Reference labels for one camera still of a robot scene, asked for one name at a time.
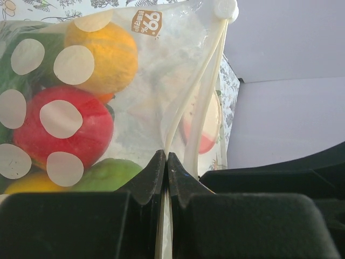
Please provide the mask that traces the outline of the green custard apple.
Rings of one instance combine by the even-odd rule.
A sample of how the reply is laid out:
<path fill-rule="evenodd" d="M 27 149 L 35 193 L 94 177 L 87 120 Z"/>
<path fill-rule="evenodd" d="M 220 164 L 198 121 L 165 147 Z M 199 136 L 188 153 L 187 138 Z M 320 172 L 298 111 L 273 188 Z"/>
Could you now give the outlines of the green custard apple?
<path fill-rule="evenodd" d="M 70 188 L 72 192 L 112 192 L 135 177 L 142 167 L 130 160 L 106 158 L 94 164 L 78 183 Z"/>

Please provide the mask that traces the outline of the red apple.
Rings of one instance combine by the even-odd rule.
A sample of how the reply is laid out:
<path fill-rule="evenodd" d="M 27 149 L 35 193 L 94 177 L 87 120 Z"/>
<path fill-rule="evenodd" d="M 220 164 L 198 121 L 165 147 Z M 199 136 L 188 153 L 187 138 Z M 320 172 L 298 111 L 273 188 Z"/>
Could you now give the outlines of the red apple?
<path fill-rule="evenodd" d="M 28 101 L 24 123 L 13 132 L 13 143 L 42 169 L 54 152 L 73 154 L 89 168 L 108 148 L 113 130 L 112 115 L 99 99 L 60 85 L 46 88 Z"/>

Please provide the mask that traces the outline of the green cucumber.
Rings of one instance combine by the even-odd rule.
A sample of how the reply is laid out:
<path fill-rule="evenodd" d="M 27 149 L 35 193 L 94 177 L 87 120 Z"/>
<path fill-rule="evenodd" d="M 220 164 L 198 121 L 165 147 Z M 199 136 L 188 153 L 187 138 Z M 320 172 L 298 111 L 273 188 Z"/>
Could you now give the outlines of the green cucumber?
<path fill-rule="evenodd" d="M 45 55 L 36 69 L 26 75 L 18 75 L 11 68 L 11 54 L 22 40 L 29 38 L 42 43 Z M 53 64 L 57 54 L 64 48 L 64 38 L 63 29 L 56 29 L 51 24 L 2 21 L 1 42 L 5 47 L 1 57 L 1 92 L 18 90 L 26 100 L 30 100 L 40 90 L 62 84 L 53 72 Z"/>

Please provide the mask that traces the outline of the orange fruit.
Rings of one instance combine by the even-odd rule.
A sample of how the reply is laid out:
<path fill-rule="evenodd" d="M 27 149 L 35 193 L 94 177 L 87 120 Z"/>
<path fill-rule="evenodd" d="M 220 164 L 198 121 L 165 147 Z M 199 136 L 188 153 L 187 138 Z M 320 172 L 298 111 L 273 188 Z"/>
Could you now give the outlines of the orange fruit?
<path fill-rule="evenodd" d="M 112 99 L 115 98 L 115 94 L 114 94 L 114 93 L 102 94 L 102 95 L 98 95 L 97 98 L 98 98 L 103 104 L 107 104 L 107 103 L 109 103 Z"/>

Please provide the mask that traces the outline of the orange green mango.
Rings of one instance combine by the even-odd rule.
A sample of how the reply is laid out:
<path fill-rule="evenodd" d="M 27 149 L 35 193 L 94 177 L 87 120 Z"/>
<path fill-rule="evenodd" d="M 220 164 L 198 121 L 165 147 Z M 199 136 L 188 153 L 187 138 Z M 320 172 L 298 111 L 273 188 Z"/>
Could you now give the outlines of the orange green mango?
<path fill-rule="evenodd" d="M 137 46 L 132 35 L 122 27 L 108 23 L 104 28 L 85 32 L 70 23 L 65 46 L 82 45 L 94 57 L 94 71 L 78 88 L 95 94 L 117 93 L 125 89 L 138 70 Z"/>

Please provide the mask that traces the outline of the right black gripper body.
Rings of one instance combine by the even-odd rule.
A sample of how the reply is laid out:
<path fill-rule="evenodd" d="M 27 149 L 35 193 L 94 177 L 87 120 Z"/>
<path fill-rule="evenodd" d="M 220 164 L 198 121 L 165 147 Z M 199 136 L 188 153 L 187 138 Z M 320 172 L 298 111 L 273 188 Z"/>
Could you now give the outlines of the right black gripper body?
<path fill-rule="evenodd" d="M 321 210 L 344 256 L 344 143 L 291 161 L 208 171 L 200 182 L 217 194 L 293 193 L 309 197 Z"/>

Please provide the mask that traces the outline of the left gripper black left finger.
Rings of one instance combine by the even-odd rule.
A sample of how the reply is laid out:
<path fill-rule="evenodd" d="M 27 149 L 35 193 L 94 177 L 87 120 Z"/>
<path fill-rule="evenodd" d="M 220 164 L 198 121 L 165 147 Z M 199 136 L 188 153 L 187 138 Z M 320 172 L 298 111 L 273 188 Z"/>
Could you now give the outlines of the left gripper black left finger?
<path fill-rule="evenodd" d="M 164 151 L 114 192 L 12 194 L 1 258 L 161 258 Z"/>

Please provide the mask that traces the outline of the yellow lemon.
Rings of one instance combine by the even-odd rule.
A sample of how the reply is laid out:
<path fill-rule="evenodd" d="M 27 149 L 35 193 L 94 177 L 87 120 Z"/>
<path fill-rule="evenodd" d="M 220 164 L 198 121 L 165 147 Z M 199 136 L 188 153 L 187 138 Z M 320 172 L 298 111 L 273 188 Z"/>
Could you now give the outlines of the yellow lemon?
<path fill-rule="evenodd" d="M 51 181 L 44 171 L 37 171 L 15 180 L 5 189 L 4 194 L 65 192 L 69 187 L 62 187 Z"/>

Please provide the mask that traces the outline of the clear zip top bag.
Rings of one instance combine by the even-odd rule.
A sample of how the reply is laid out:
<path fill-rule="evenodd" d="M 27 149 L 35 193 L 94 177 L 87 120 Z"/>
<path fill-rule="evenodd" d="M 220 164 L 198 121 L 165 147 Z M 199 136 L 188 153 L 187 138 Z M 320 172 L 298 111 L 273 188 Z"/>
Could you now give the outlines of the clear zip top bag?
<path fill-rule="evenodd" d="M 94 32 L 113 22 L 129 32 L 136 42 L 137 73 L 125 89 L 114 93 L 115 98 L 104 104 L 112 115 L 114 130 L 108 148 L 94 164 L 106 158 L 126 159 L 144 169 L 153 155 L 162 150 L 165 164 L 168 154 L 174 152 L 197 179 L 202 128 L 218 82 L 227 27 L 237 19 L 238 12 L 236 1 L 182 1 L 102 10 L 60 23 L 29 21 L 63 29 L 64 36 L 70 23 L 85 32 Z M 24 39 L 11 54 L 11 68 L 18 75 L 26 75 L 42 63 L 44 55 L 42 43 Z M 93 71 L 91 51 L 82 45 L 65 46 L 64 38 L 64 48 L 53 64 L 60 85 L 80 89 L 77 85 L 89 79 Z M 195 94 L 195 114 L 185 143 L 180 123 L 189 99 Z M 13 143 L 13 132 L 23 125 L 30 100 L 18 90 L 1 92 L 1 203 L 12 195 L 4 194 L 9 184 L 27 174 L 44 171 L 55 184 L 69 187 L 65 192 L 72 192 L 70 188 L 94 165 L 84 168 L 75 155 L 54 152 L 42 169 Z M 164 183 L 161 258 L 173 256 L 169 194 Z"/>

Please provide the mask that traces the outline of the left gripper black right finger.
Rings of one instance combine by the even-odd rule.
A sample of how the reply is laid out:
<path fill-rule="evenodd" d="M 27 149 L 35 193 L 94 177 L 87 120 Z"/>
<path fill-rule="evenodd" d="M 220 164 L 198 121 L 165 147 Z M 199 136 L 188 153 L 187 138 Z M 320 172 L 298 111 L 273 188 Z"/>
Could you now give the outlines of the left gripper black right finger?
<path fill-rule="evenodd" d="M 340 258 L 325 218 L 293 193 L 217 194 L 168 158 L 173 258 Z"/>

